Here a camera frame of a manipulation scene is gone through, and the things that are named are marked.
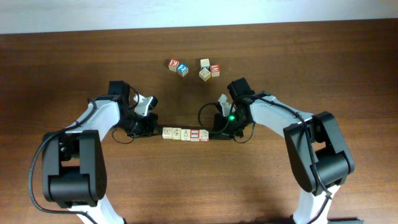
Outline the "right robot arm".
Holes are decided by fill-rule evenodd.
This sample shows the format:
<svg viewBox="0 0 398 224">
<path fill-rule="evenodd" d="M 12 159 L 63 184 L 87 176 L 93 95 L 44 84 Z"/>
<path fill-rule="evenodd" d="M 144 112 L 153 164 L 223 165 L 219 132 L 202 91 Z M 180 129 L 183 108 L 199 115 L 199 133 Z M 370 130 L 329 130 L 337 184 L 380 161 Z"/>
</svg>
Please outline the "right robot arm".
<svg viewBox="0 0 398 224">
<path fill-rule="evenodd" d="M 335 117 L 327 111 L 299 111 L 266 91 L 256 93 L 245 78 L 231 82 L 227 90 L 232 102 L 221 95 L 214 103 L 218 112 L 209 138 L 237 140 L 248 125 L 262 125 L 282 136 L 301 188 L 291 222 L 329 223 L 333 197 L 355 168 Z"/>
</svg>

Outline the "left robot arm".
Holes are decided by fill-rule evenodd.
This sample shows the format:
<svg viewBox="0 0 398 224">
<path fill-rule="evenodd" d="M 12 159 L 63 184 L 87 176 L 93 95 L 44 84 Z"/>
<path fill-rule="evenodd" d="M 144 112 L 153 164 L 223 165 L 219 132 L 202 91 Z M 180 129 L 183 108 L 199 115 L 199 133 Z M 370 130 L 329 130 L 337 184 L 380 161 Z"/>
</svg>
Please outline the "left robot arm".
<svg viewBox="0 0 398 224">
<path fill-rule="evenodd" d="M 134 95 L 124 81 L 111 81 L 108 92 L 88 100 L 87 110 L 73 124 L 44 135 L 29 169 L 29 196 L 41 212 L 76 215 L 83 223 L 125 223 L 106 196 L 107 173 L 101 142 L 110 131 L 123 129 L 132 140 L 161 134 L 152 113 L 155 96 Z M 44 208 L 33 191 L 35 164 L 42 160 L 42 190 L 58 210 Z"/>
</svg>

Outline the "blue number 2 block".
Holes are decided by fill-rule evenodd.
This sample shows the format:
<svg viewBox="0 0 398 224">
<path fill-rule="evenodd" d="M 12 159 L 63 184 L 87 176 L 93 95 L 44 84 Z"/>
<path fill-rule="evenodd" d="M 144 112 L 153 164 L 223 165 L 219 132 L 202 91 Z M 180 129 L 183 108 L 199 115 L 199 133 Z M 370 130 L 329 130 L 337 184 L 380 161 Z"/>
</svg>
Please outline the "blue number 2 block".
<svg viewBox="0 0 398 224">
<path fill-rule="evenodd" d="M 181 77 L 184 77 L 188 73 L 188 71 L 189 71 L 188 67 L 183 63 L 179 64 L 177 67 L 177 73 Z"/>
</svg>

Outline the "red number 1 block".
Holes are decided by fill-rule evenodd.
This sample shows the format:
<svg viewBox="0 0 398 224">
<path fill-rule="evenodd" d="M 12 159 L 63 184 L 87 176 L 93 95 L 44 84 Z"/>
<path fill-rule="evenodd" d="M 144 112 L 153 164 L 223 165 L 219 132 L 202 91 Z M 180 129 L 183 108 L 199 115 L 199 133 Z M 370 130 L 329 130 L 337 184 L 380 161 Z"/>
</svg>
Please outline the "red number 1 block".
<svg viewBox="0 0 398 224">
<path fill-rule="evenodd" d="M 190 130 L 190 141 L 199 142 L 200 141 L 200 130 L 191 129 Z"/>
</svg>

